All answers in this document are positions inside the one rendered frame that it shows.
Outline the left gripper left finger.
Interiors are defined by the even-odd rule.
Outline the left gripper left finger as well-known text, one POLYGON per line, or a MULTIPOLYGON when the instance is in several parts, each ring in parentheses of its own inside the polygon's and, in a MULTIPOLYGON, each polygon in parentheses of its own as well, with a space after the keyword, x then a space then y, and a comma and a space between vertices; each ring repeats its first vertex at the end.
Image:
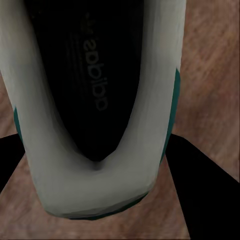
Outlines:
POLYGON ((0 193, 25 153, 19 134, 0 138, 0 193))

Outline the gym shoe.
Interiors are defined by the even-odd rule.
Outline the gym shoe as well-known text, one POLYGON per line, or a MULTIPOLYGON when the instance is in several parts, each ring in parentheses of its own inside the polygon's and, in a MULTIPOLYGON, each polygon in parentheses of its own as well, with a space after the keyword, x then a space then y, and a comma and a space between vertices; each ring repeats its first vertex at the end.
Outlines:
POLYGON ((153 190, 175 122, 187 0, 0 0, 0 72, 51 216, 153 190))

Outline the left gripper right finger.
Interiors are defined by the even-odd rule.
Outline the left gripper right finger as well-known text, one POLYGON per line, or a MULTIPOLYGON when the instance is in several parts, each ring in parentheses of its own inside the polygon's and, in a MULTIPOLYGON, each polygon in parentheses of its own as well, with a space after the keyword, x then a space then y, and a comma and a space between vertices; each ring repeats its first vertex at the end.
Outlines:
POLYGON ((165 151, 191 240, 240 240, 240 183, 188 140, 165 151))

